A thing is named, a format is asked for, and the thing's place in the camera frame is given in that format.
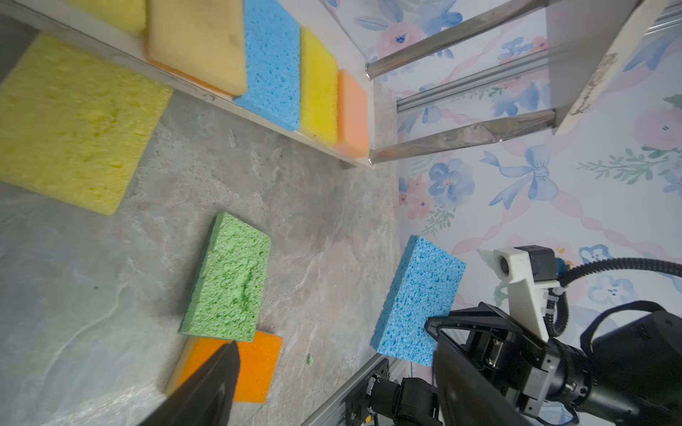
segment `orange sponge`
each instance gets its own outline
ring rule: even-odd
[[[175,392],[216,350],[228,342],[208,337],[189,337],[166,385],[166,395]],[[237,342],[241,367],[235,402],[265,402],[283,343],[281,337],[262,331],[256,332],[254,341]]]
[[[367,125],[367,93],[346,70],[339,71],[338,138],[334,149],[351,157],[367,157],[370,139]]]

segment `sponge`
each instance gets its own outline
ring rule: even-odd
[[[337,135],[338,66],[320,39],[301,29],[301,133],[323,145]]]
[[[451,254],[411,236],[376,324],[372,347],[430,367],[436,341],[424,331],[426,319],[450,312],[465,268]]]
[[[241,368],[235,402],[265,402],[283,343],[281,337],[262,331],[256,332],[253,342],[237,342]]]
[[[140,35],[147,28],[146,0],[69,0],[69,3],[130,35]]]
[[[188,338],[180,360],[166,385],[166,396],[171,396],[207,359],[211,358],[211,355],[229,342],[208,337]],[[241,366],[235,389],[235,402],[255,404],[265,402],[283,343],[281,337],[262,331],[256,332],[254,341],[237,342]]]
[[[0,180],[113,214],[172,93],[38,35],[0,86]]]
[[[339,72],[339,142],[334,149],[350,158],[370,154],[367,93],[346,70]]]
[[[270,237],[219,214],[180,333],[253,341],[269,253]]]
[[[243,0],[149,0],[147,56],[210,89],[243,95]]]
[[[244,0],[249,91],[237,105],[289,131],[301,125],[301,29],[277,0]]]

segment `cable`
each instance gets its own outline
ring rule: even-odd
[[[614,271],[617,269],[635,269],[639,271],[652,271],[664,273],[668,275],[675,275],[682,278],[682,264],[666,262],[658,259],[645,258],[616,258],[605,259],[598,262],[586,263],[577,268],[569,269],[568,271],[559,274],[558,280],[562,288],[566,288],[570,283],[593,273]],[[545,315],[545,325],[547,332],[552,337],[560,336],[568,325],[568,300],[566,299],[566,291],[560,294],[559,300],[554,302],[547,300],[547,310],[554,310],[556,308],[556,317],[554,314],[547,313]]]
[[[568,407],[564,406],[564,408],[566,408],[566,411],[568,411],[569,414],[573,416],[573,418],[566,423],[559,423],[558,425],[555,425],[554,423],[549,423],[548,421],[545,421],[539,417],[536,417],[535,420],[537,420],[544,426],[567,426],[580,424],[580,419],[578,418],[578,413],[576,412],[576,409],[571,406]]]

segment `black strap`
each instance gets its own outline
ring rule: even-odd
[[[656,302],[650,301],[636,301],[626,303],[624,305],[612,307],[606,311],[599,314],[598,317],[592,321],[587,329],[580,335],[580,348],[587,356],[592,356],[592,337],[599,328],[599,325],[606,319],[607,316],[615,314],[620,311],[645,311],[645,312],[657,312],[665,311],[665,309]]]

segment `rack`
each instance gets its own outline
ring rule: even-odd
[[[347,69],[368,96],[368,127],[370,148],[374,146],[374,91],[373,83],[365,77],[365,58],[348,38],[324,5],[318,1],[298,2],[280,0],[280,4],[305,27],[309,27],[335,56],[339,68]],[[147,62],[144,41],[90,15],[66,0],[0,0],[0,14],[5,14],[40,31],[60,37],[93,54],[163,82],[168,86],[209,102],[218,108],[239,115],[256,124],[288,136],[349,166],[372,170],[367,158],[346,157],[332,148],[308,138],[300,132],[290,132],[253,112],[236,105],[232,97],[200,86],[182,76],[171,74]]]

